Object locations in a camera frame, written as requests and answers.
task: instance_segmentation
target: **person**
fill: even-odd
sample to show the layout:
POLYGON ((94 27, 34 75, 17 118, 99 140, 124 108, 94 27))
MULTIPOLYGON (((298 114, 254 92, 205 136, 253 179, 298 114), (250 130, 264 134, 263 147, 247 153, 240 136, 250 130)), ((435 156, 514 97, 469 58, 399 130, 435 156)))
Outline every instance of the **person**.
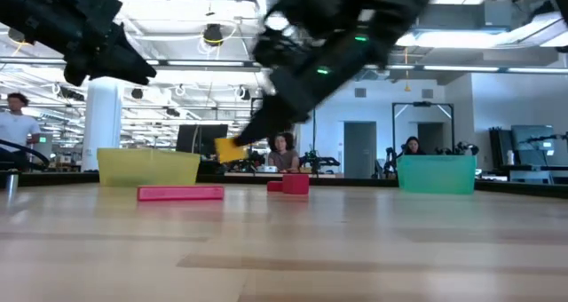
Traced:
POLYGON ((418 138, 408 138, 406 141, 405 155, 426 155, 426 153, 420 149, 420 141, 418 138))
POLYGON ((300 157, 294 149, 292 133, 277 134, 270 145, 272 152, 268 155, 268 165, 275 166, 280 173, 299 172, 300 157))
MULTIPOLYGON (((28 103, 28 98, 21 93, 8 95, 10 111, 0 113, 0 139, 23 147, 39 142, 39 124, 33 117, 22 113, 22 108, 27 107, 28 103)), ((27 168, 28 160, 26 152, 0 144, 0 162, 16 163, 8 166, 23 171, 27 168)))

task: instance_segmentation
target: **gray door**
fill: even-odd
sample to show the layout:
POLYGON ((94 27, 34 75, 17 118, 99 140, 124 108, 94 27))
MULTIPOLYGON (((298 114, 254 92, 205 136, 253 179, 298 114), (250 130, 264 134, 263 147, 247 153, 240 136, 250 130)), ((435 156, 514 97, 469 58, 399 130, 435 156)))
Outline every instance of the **gray door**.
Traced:
POLYGON ((443 123, 418 123, 418 140, 420 148, 428 155, 436 154, 436 148, 444 147, 443 123))
POLYGON ((376 123, 345 123, 343 134, 345 177, 371 179, 375 172, 376 123))

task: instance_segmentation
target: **man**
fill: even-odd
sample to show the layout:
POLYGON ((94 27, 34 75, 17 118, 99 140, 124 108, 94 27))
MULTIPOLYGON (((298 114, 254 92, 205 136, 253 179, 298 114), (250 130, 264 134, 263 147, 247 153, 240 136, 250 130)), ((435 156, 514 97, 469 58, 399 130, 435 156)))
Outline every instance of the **man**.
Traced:
MULTIPOLYGON (((9 112, 0 113, 0 139, 25 147, 39 142, 39 124, 21 111, 27 107, 28 98, 21 93, 8 95, 9 112)), ((26 152, 15 147, 0 144, 0 166, 3 169, 17 168, 21 171, 27 168, 26 152)))

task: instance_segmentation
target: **dark hair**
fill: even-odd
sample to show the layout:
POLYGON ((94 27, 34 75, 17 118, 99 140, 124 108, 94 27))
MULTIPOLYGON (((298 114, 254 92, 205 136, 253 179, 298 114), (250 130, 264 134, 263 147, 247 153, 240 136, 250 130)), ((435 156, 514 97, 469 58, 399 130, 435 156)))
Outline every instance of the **dark hair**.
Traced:
POLYGON ((25 95, 23 95, 23 94, 21 94, 21 93, 19 93, 19 92, 18 92, 18 93, 10 93, 10 94, 8 94, 8 99, 19 99, 19 100, 24 104, 24 106, 26 106, 26 107, 27 107, 28 104, 29 104, 28 98, 26 98, 25 95))
POLYGON ((294 149, 294 134, 290 132, 282 132, 274 135, 273 137, 268 138, 268 146, 270 147, 271 151, 276 152, 276 138, 282 137, 286 140, 286 149, 287 151, 294 149))
POLYGON ((416 153, 420 154, 422 152, 422 150, 420 149, 420 140, 418 140, 418 138, 413 136, 406 140, 405 155, 412 154, 410 148, 408 147, 408 143, 410 143, 411 141, 416 141, 416 143, 418 143, 418 150, 416 150, 416 153))

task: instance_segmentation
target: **woman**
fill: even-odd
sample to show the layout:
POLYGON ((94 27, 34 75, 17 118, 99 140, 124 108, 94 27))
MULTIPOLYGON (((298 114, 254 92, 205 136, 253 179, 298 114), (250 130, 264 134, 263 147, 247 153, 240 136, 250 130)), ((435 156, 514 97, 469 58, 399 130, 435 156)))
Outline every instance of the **woman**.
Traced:
POLYGON ((416 137, 410 137, 406 141, 405 155, 426 155, 422 149, 420 149, 420 142, 416 137))
POLYGON ((294 149, 294 136, 290 132, 279 133, 271 143, 268 165, 275 166, 280 173, 298 172, 300 157, 294 149))

